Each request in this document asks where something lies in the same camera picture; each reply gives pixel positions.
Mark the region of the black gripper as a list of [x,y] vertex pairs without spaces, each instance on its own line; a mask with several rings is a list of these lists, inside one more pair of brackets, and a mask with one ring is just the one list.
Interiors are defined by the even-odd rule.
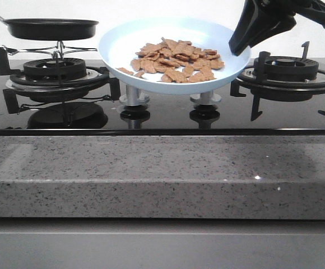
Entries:
[[230,51],[240,55],[246,47],[257,44],[296,25],[294,16],[302,15],[325,29],[325,3],[313,0],[281,0],[244,2],[239,22],[229,40]]

